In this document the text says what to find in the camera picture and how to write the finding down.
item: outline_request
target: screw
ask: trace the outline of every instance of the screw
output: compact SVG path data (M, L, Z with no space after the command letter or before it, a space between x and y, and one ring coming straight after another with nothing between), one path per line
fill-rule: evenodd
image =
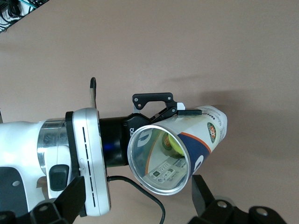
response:
M48 206L44 205L44 206L39 208L39 211L46 211L47 209L48 209Z
M220 207L220 208L226 208L228 205L225 203L225 202L223 202L223 201L219 201L219 202L217 202L217 205Z
M20 184L19 181L15 181L15 182L13 182L13 186L14 186L14 187L18 186L19 184Z
M263 209L263 208L257 208L256 212L258 214L260 214L261 216L267 216L268 215L267 211L265 209Z
M0 220L5 220L5 219L6 219L6 217L7 217L7 215L6 215L6 214L0 215Z

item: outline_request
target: tennis ball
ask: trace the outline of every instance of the tennis ball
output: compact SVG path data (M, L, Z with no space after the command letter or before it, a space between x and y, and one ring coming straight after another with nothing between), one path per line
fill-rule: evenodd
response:
M171 135L168 135L168 139L173 150L179 153L180 155L184 156L184 152L181 146L178 145L177 141Z

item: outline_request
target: tennis ball can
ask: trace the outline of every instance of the tennis ball can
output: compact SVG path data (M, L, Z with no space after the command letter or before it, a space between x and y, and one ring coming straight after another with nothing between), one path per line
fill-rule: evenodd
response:
M128 144L129 166L150 191L174 195L224 139L226 115L200 106L201 115L175 115L137 129Z

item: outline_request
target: black mount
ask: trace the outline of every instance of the black mount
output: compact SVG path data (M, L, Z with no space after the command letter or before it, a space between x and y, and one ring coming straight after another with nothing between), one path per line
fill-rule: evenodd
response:
M0 224L72 224L85 199L84 177L77 176L53 203L43 201L21 217L15 217L12 211L2 211Z
M225 200L215 200L200 175L192 176L192 200L198 217L189 224L286 224L273 209L254 206L246 213Z
M137 111L142 110L148 102L165 102L166 108L150 118L151 124L170 118L176 114L178 110L177 102L173 100L173 94L170 92L134 94L132 96L132 101Z

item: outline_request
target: metal rim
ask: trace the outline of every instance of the metal rim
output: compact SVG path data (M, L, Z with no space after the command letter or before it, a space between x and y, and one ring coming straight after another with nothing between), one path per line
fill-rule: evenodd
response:
M132 155L132 145L133 143L135 142L136 138L137 138L137 135L138 133L144 131L144 130L147 130L147 129L159 129L161 131L164 131L168 134L170 134L175 140L176 142L178 143L178 145L183 149L183 152L184 152L184 156L185 156L185 159L186 159L186 163L187 163L187 173L185 174L184 176L184 181L176 188L174 189L170 189L170 190L163 190L163 189L159 189L159 188L156 188L156 187L153 187L151 186L150 184L146 183L141 177L140 175L137 173L136 171L136 167L135 167L135 164L133 162L133 155ZM184 143L182 142L182 140L176 135L173 133L173 131L169 130L168 128L166 127L163 127L163 126L158 126L158 125L147 125L147 126L143 126L139 129L137 129L133 136L130 138L130 141L129 141L129 144L128 144L128 163L129 163L129 166L130 166L130 169L132 171L132 173L134 174L135 178L144 186L146 187L147 189L149 189L150 191L156 193L156 194L159 194L159 195L174 195L178 192L180 192L184 186L187 184L188 182L188 179L189 179L189 176L190 176L190 173L191 173L191 166L190 166L190 156L188 154L188 151L186 150L186 147L184 145Z

